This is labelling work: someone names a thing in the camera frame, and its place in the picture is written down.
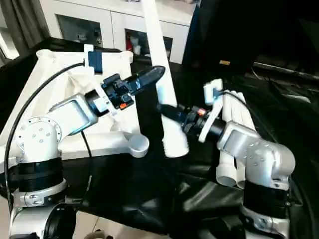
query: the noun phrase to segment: white frame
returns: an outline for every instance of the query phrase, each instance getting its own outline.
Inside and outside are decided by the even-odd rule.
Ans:
[[[98,22],[101,28],[103,47],[114,48],[110,11],[56,0],[40,0],[40,3],[50,36],[63,39],[56,14],[70,16]]]
[[[143,17],[111,12],[114,47],[125,51],[125,29],[146,32],[145,20]],[[183,61],[189,27],[160,21],[164,37],[173,39],[170,62],[181,64]]]

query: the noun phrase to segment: black cloth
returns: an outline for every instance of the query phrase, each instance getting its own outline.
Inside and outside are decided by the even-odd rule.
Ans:
[[[34,49],[82,51],[83,45],[49,39]],[[35,53],[19,57],[0,69],[0,129],[3,128],[35,63]],[[148,66],[147,58],[135,58],[132,72]],[[213,79],[211,73],[171,64],[176,97],[187,106],[205,107],[203,84]],[[225,87],[243,92],[248,104],[277,140],[289,147],[296,158],[293,173],[292,235],[296,239],[316,238],[319,229],[319,166],[316,139],[319,132],[318,94],[296,86],[232,76],[223,79]],[[291,99],[283,94],[304,95],[312,103]],[[93,158],[93,180],[90,192],[80,210],[111,219],[131,227],[159,234],[171,233],[174,238],[196,238],[197,229],[210,220],[238,212],[242,191],[226,188],[215,182],[219,152],[214,142],[199,143],[189,138],[188,155],[169,159],[162,147],[162,126],[156,112],[155,88],[136,97],[142,134],[150,140],[146,157],[110,155]],[[257,131],[269,136],[255,120]],[[86,189],[89,159],[63,162],[68,184],[68,197],[81,198]],[[15,168],[10,171],[12,187],[17,186]],[[3,175],[0,194],[5,196]]]

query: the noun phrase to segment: cabinet door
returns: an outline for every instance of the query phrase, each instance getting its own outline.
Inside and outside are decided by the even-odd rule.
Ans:
[[[111,13],[57,0],[40,0],[52,37],[114,48]]]
[[[143,17],[111,12],[114,47],[122,51],[137,44],[142,55],[149,53],[146,25]],[[169,60],[182,63],[189,27],[160,22]]]

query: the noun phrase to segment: white pole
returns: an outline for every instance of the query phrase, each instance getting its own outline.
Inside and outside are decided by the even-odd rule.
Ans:
[[[232,120],[232,108],[231,99],[229,95],[223,96],[223,112],[222,119],[226,122]],[[225,153],[220,152],[219,165],[216,168],[216,181],[224,186],[234,186],[237,183],[237,171],[235,168],[234,157]]]
[[[235,91],[232,91],[231,93],[237,96],[237,93]],[[232,109],[231,113],[232,113],[233,121],[239,124],[243,124],[243,119],[241,116],[242,106],[240,102],[238,102],[238,100],[235,99],[234,97],[232,97],[231,99],[231,109]],[[240,160],[236,160],[236,164],[237,164],[237,186],[243,189],[245,187],[245,164]]]
[[[146,30],[153,66],[161,65],[166,68],[165,74],[156,84],[160,104],[177,106],[174,86],[166,55],[160,20],[156,9],[155,0],[142,0]],[[188,153],[187,138],[178,123],[164,116],[161,117],[164,138],[165,155],[169,158],[181,157]]]
[[[245,100],[245,97],[244,97],[244,94],[239,92],[237,94],[237,96],[244,102],[246,103],[246,100]],[[241,106],[242,110],[241,110],[241,117],[243,119],[243,125],[256,131],[255,129],[255,125],[254,125],[254,122],[253,122],[253,119],[251,118],[251,115],[250,115],[250,112],[249,110],[244,107],[244,106]]]

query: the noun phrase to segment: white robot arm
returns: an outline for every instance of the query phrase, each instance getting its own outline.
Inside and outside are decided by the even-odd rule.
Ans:
[[[188,135],[200,136],[209,119],[202,108],[174,108],[159,105],[164,116],[180,123]],[[285,146],[263,140],[260,135],[233,121],[217,118],[208,129],[208,138],[219,137],[217,148],[246,166],[246,183],[241,213],[244,224],[263,233],[289,238],[289,177],[295,168],[295,158]]]
[[[132,105],[131,96],[154,85],[164,72],[164,67],[153,66],[124,80],[113,75],[101,85],[103,92],[76,94],[54,105],[49,113],[19,124],[15,136],[24,154],[17,165],[19,181],[13,193],[10,238],[31,237],[32,233],[39,239],[72,237],[75,213],[64,204],[67,183],[59,143],[97,123],[109,109],[123,110]]]

